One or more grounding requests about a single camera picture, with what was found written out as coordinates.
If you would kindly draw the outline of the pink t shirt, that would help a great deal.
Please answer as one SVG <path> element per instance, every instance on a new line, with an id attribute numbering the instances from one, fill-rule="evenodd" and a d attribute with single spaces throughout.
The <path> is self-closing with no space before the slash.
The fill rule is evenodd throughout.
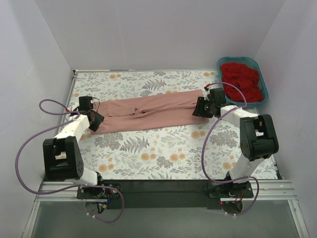
<path id="1" fill-rule="evenodd" d="M 208 118 L 192 115 L 202 95 L 199 89 L 101 102 L 99 114 L 105 119 L 92 134 L 208 123 Z"/>

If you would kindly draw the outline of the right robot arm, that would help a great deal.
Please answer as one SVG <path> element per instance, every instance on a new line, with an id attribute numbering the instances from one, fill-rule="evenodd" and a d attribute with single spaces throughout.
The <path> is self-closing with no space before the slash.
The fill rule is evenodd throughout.
<path id="1" fill-rule="evenodd" d="M 236 165 L 231 168 L 223 180 L 206 178 L 211 182 L 207 191 L 211 198 L 242 197 L 251 195 L 250 180 L 256 168 L 266 159 L 278 152 L 279 144 L 272 117 L 268 114 L 258 115 L 242 107 L 227 103 L 222 88 L 205 86 L 207 95 L 199 97 L 193 115 L 202 118 L 216 118 L 212 129 L 221 121 L 236 126 L 240 130 L 241 155 Z"/>

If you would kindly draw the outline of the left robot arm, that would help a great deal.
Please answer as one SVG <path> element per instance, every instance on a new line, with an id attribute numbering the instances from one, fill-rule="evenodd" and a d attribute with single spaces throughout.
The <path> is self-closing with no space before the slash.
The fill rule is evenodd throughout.
<path id="1" fill-rule="evenodd" d="M 85 168 L 78 144 L 86 130 L 95 132 L 104 121 L 104 116 L 94 109 L 94 99 L 79 97 L 79 106 L 70 113 L 68 124 L 54 138 L 43 142 L 43 153 L 47 179 L 89 185 L 88 192 L 94 198 L 101 198 L 106 191 L 102 177 Z"/>

